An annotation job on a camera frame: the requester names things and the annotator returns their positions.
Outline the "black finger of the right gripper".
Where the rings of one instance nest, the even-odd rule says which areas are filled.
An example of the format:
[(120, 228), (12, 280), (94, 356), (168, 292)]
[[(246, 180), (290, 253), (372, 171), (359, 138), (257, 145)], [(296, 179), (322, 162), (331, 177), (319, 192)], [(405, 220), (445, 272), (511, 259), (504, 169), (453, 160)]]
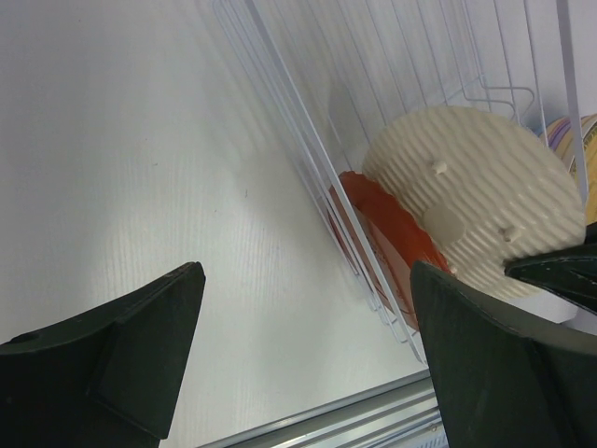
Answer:
[(509, 261), (505, 275), (596, 312), (595, 243)]

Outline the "dark red plate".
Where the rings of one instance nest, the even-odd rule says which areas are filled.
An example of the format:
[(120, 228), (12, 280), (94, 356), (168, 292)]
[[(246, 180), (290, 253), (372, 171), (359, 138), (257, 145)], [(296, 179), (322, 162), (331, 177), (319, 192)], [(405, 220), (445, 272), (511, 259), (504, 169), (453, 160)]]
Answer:
[(410, 271), (420, 260), (451, 271), (434, 242), (381, 185), (354, 171), (340, 173), (340, 183), (354, 209), (406, 324), (419, 329), (410, 287)]

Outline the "clear wire dish rack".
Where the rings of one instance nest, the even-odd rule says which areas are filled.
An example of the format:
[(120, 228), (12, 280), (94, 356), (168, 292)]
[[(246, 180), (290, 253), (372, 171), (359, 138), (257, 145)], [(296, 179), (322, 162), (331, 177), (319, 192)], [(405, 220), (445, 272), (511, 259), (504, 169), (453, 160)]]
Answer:
[(562, 83), (539, 61), (546, 43), (530, 1), (217, 1), (215, 15), (245, 73), (285, 132), (284, 147), (369, 309), (421, 357), (416, 332), (384, 301), (387, 281), (340, 191), (389, 123), (430, 105), (474, 106), (532, 130)]

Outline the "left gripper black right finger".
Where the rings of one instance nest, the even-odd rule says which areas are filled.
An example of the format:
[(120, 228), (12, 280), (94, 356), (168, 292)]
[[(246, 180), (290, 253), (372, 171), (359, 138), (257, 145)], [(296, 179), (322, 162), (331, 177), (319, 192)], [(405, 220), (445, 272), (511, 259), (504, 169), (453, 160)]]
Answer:
[(412, 298), (451, 447), (593, 447), (596, 338), (417, 261)]

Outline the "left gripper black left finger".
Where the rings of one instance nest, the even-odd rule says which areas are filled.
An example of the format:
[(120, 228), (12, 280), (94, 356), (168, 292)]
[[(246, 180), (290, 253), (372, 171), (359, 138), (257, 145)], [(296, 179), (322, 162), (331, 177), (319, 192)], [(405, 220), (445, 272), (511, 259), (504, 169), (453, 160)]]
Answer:
[(197, 261), (1, 346), (4, 447), (157, 447), (167, 439), (205, 286)]

